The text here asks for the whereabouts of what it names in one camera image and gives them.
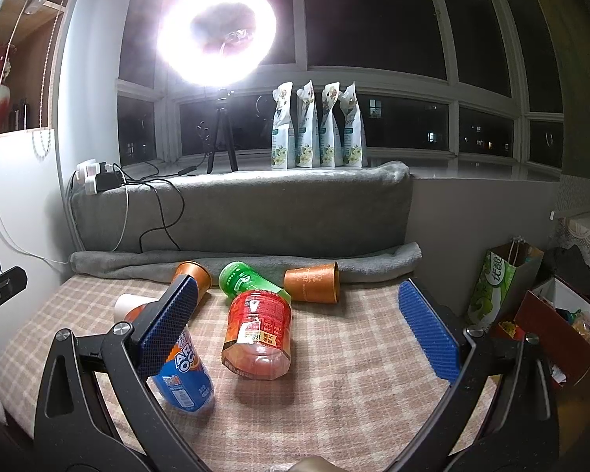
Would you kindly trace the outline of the left gloved hand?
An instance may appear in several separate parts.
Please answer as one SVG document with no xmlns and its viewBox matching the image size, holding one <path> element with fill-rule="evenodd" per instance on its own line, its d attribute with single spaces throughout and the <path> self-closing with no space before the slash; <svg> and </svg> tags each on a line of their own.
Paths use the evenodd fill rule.
<svg viewBox="0 0 590 472">
<path fill-rule="evenodd" d="M 330 461 L 319 456 L 311 456 L 298 461 L 289 468 L 289 472 L 343 472 Z"/>
</svg>

